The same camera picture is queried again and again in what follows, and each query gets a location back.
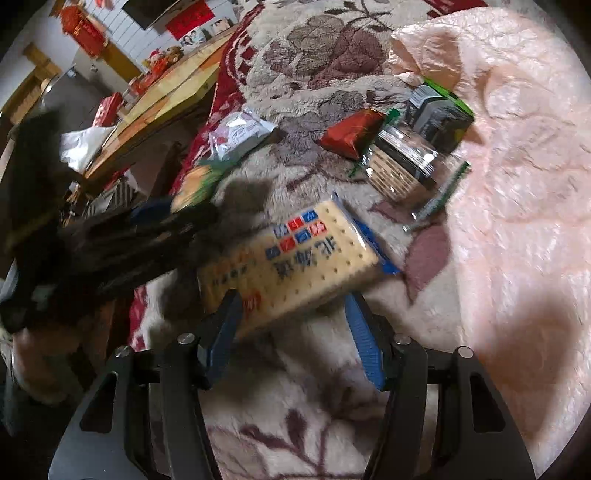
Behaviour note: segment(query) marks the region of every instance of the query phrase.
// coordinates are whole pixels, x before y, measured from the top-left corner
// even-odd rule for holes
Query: red gift box
[[[99,105],[96,111],[95,121],[92,122],[93,127],[111,127],[115,124],[117,118],[117,110],[123,102],[123,97],[119,92],[114,93],[110,97],[105,98]]]

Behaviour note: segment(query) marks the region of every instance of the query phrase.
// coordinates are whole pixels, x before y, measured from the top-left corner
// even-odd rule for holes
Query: tile wall
[[[98,8],[95,0],[86,0],[86,9],[88,13],[97,18],[107,27],[107,35],[121,51],[123,51],[138,67],[141,66],[143,59],[150,56],[150,53],[157,48],[165,50],[173,45],[179,45],[178,41],[166,30],[168,23],[179,10],[175,13],[167,14],[158,20],[152,27],[143,30],[132,18],[122,10],[127,0],[111,0],[112,10]],[[179,2],[182,8],[186,8],[192,3],[191,0]],[[237,23],[233,5],[230,0],[206,0],[207,5],[215,14],[215,18],[202,25],[208,33],[212,33],[211,26],[220,18],[227,18],[232,24]]]

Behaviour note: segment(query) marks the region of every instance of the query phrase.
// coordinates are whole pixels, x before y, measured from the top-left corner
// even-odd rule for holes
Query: floral blanket
[[[554,28],[530,0],[488,3]],[[405,213],[363,177],[349,178],[351,164],[316,141],[361,108],[385,109],[407,100],[408,86],[384,67],[392,30],[485,5],[482,0],[277,0],[246,13],[224,54],[210,119],[194,140],[183,174],[207,151],[209,131],[244,103],[278,124],[281,135],[248,155],[222,182],[214,201],[223,219],[214,240],[238,241],[335,190],[384,240],[404,272],[363,292],[372,310],[424,346],[457,347],[462,325],[445,225],[405,234],[400,225]],[[138,289],[131,345],[157,348],[188,328],[195,320],[195,298],[196,282],[183,272]],[[365,379],[343,307],[335,301],[239,344],[224,379],[201,400],[224,478],[279,480],[359,478],[386,399]],[[433,441],[435,417],[436,392],[429,390],[426,446]],[[425,448],[423,469],[428,456]],[[548,465],[547,458],[533,460],[538,474]]]

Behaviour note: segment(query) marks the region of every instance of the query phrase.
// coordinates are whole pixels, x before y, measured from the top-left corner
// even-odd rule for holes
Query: white plastic bag
[[[256,116],[248,107],[230,113],[209,134],[212,160],[237,163],[276,128],[275,124]]]
[[[90,127],[61,136],[60,159],[72,170],[84,173],[94,156],[102,148],[105,139],[115,127]]]

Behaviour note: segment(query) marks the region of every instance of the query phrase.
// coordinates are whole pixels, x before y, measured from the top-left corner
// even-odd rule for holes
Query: green packaging
[[[474,121],[474,113],[454,93],[425,78],[408,100],[404,122],[439,153],[458,146]]]

